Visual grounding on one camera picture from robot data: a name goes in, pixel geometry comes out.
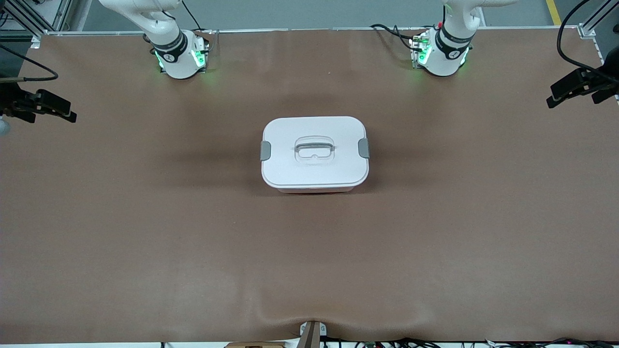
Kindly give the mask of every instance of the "brown cardboard object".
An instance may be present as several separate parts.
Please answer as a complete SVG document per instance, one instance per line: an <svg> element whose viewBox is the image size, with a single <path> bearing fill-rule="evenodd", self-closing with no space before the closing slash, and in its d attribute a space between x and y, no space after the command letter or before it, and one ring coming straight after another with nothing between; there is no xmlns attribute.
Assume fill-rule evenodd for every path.
<svg viewBox="0 0 619 348"><path fill-rule="evenodd" d="M231 342L227 348L285 348L286 342Z"/></svg>
<svg viewBox="0 0 619 348"><path fill-rule="evenodd" d="M76 124L0 139L0 342L270 341L308 320L354 341L619 340L617 103L549 87L556 30L480 30L455 76L372 31L221 34L161 75L135 37L44 37L30 57ZM590 40L564 36L597 66ZM25 64L24 76L41 71ZM278 117L352 115L350 194L260 174Z"/></svg>

